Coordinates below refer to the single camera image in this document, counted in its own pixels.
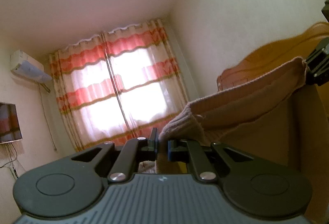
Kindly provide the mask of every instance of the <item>television screen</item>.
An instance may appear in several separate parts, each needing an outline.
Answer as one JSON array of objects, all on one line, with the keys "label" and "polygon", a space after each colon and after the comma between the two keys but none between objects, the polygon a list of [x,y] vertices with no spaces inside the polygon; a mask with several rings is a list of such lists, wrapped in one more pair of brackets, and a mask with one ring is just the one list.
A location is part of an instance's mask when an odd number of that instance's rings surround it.
[{"label": "television screen", "polygon": [[21,139],[16,106],[0,102],[0,144]]}]

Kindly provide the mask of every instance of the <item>textured wallpaper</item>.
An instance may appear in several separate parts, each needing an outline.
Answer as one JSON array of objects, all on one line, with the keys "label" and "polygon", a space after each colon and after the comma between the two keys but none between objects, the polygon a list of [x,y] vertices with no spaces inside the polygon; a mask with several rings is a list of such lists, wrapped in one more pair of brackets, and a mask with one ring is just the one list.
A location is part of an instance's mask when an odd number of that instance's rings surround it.
[{"label": "textured wallpaper", "polygon": [[325,21],[324,1],[177,0],[170,19],[199,93],[214,93],[217,76],[259,46]]}]

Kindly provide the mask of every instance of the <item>white wall-mounted air conditioner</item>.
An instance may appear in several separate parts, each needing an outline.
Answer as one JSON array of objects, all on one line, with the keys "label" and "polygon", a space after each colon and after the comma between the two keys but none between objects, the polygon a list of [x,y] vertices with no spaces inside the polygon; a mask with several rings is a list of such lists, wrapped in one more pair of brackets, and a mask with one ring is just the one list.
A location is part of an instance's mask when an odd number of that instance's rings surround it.
[{"label": "white wall-mounted air conditioner", "polygon": [[44,72],[43,65],[21,50],[11,55],[10,69],[16,74],[41,84],[51,81],[51,76]]}]

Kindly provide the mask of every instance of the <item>red and white striped curtain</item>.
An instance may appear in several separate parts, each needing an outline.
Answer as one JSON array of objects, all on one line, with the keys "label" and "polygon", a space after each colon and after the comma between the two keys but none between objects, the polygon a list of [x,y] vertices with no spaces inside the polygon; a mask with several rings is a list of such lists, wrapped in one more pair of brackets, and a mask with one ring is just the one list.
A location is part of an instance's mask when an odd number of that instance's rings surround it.
[{"label": "red and white striped curtain", "polygon": [[102,33],[49,59],[59,110],[77,151],[148,137],[187,103],[160,20]]}]

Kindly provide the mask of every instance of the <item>orange headboard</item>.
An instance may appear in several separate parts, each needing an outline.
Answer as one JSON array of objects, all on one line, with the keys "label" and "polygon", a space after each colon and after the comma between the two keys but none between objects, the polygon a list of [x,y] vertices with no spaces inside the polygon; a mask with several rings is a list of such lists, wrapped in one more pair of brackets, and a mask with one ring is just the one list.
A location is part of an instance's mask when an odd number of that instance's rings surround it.
[{"label": "orange headboard", "polygon": [[[218,91],[251,81],[293,57],[306,58],[326,37],[329,37],[329,23],[318,22],[298,36],[266,44],[245,57],[237,66],[224,70],[217,77]],[[329,83],[317,89],[329,116]]]}]

